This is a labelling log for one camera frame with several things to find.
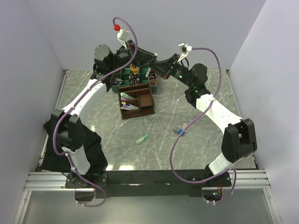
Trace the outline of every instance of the black fabric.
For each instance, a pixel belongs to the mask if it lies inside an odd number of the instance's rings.
[[[54,152],[53,148],[53,134],[51,133],[51,122],[50,120],[43,125],[44,129],[49,135],[47,141],[47,147],[45,156],[42,163],[42,169],[49,170],[52,172],[65,172],[71,171],[71,165],[66,156],[58,156]],[[84,150],[87,160],[90,162],[90,168],[88,173],[90,174],[102,174],[103,169],[107,166],[107,159],[102,151],[101,137],[89,130],[84,126],[86,131],[86,140],[84,142]],[[59,152],[62,152],[62,148],[57,145]]]

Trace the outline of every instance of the white wall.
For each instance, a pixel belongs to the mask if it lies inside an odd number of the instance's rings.
[[[229,69],[265,0],[26,0],[40,22],[63,69],[91,69],[93,51],[120,47],[114,16],[133,27],[139,46],[164,60],[179,53],[178,44],[210,47]],[[191,64],[217,68],[213,55],[196,52]]]
[[[0,217],[12,223],[37,165],[63,70],[24,0],[0,6]]]
[[[267,0],[229,72],[284,224],[298,223],[299,2]]]

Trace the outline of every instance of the green plastic bin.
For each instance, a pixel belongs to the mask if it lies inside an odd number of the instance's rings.
[[[148,78],[145,77],[147,71],[148,71],[149,67],[148,65],[144,65],[140,68],[139,70],[139,84],[145,84],[145,83],[148,83]],[[112,89],[112,92],[114,93],[118,93],[118,88],[119,87],[125,87],[125,86],[130,86],[130,83],[129,83],[129,75],[131,74],[131,69],[130,67],[126,67],[124,69],[121,70],[121,72],[119,74],[117,74],[117,78],[120,78],[122,80],[122,83],[120,85],[113,85],[111,87]],[[155,85],[155,86],[151,86],[151,92],[152,93],[156,93],[157,90],[158,90],[158,85]]]

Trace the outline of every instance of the green marker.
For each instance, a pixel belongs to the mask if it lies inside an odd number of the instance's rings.
[[[144,136],[142,136],[141,138],[139,138],[138,140],[136,140],[136,143],[137,143],[138,145],[140,145],[140,144],[143,143],[144,140],[146,140],[149,136],[150,136],[150,134],[145,134]]]
[[[128,94],[121,92],[121,97],[127,98],[127,99],[134,99],[133,97],[129,96]]]

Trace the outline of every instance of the gray marble surface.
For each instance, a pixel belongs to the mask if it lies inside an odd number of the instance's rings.
[[[233,113],[239,115],[234,94],[226,71],[222,71],[222,87],[217,99]],[[85,87],[90,70],[71,70],[67,75],[59,109],[70,103]],[[208,71],[206,87],[214,93],[219,81],[217,70]],[[200,111],[187,103],[185,85],[170,77],[159,80],[159,88],[153,94],[155,111],[153,115],[121,119],[118,96],[109,91],[99,99],[82,119],[92,131],[102,138],[102,148],[108,160],[108,170],[160,170],[170,169],[169,155],[178,134],[174,126],[182,127],[190,123]],[[150,137],[142,144],[136,140],[149,133]],[[190,126],[174,151],[175,169],[201,169],[221,153],[222,133],[220,129],[204,116]],[[239,161],[236,168],[255,168],[253,156]]]

